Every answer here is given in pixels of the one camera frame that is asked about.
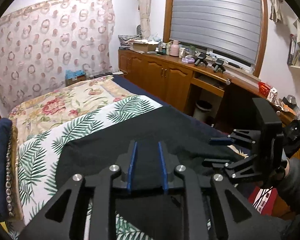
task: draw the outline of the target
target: red fabric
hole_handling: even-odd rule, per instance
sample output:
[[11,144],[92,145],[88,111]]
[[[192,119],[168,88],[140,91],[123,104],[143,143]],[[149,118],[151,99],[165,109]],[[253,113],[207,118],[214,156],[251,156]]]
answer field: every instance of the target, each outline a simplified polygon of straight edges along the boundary
[[[256,197],[259,193],[260,188],[259,187],[255,187],[255,189],[253,190],[253,192],[251,193],[250,197],[248,198],[248,201],[253,204],[254,201],[256,201]],[[263,207],[261,214],[262,215],[271,215],[272,213],[272,209],[274,206],[274,201],[277,198],[278,192],[275,188],[273,188],[271,190],[271,194],[269,196],[269,199],[267,200],[266,205]]]
[[273,210],[273,206],[274,206],[274,201],[277,198],[278,192],[277,189],[273,188],[271,190],[271,194],[270,197],[266,203],[266,205],[264,206],[263,210],[262,210],[262,215],[269,215],[271,216],[272,214],[272,210]]

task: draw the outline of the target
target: red basket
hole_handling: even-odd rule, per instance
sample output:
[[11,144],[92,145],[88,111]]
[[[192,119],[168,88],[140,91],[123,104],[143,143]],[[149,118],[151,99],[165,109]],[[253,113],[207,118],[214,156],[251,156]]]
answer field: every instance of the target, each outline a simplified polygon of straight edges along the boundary
[[263,94],[265,97],[267,97],[271,87],[269,87],[266,83],[263,82],[259,82],[258,86],[259,86],[259,92]]

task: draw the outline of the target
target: bed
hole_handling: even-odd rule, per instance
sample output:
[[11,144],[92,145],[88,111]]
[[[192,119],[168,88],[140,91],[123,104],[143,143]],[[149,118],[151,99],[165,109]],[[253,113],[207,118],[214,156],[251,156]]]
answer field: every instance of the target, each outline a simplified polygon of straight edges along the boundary
[[[16,198],[20,199],[24,217],[19,222],[8,222],[10,236],[17,239],[22,228],[57,191],[56,169],[66,143],[162,106],[168,104],[114,75],[79,82],[15,107],[10,113],[13,126],[18,130],[15,186],[19,189]],[[226,136],[184,116],[202,133],[211,137]],[[235,147],[232,150],[245,156]],[[116,217],[116,234],[120,240],[151,239],[120,214]]]

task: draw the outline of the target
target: window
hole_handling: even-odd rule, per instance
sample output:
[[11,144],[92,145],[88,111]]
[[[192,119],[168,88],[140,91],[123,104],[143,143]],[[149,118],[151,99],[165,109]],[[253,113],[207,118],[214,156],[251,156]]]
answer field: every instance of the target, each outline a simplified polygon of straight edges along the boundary
[[262,8],[263,0],[172,0],[169,38],[222,52],[249,68],[258,59]]

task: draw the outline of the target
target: patterned curtain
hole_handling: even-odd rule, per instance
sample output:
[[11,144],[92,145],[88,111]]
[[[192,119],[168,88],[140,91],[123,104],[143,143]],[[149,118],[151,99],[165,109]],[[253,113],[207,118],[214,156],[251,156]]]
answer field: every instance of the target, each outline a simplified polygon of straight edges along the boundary
[[0,98],[10,111],[65,86],[66,70],[112,72],[111,0],[50,0],[0,19]]

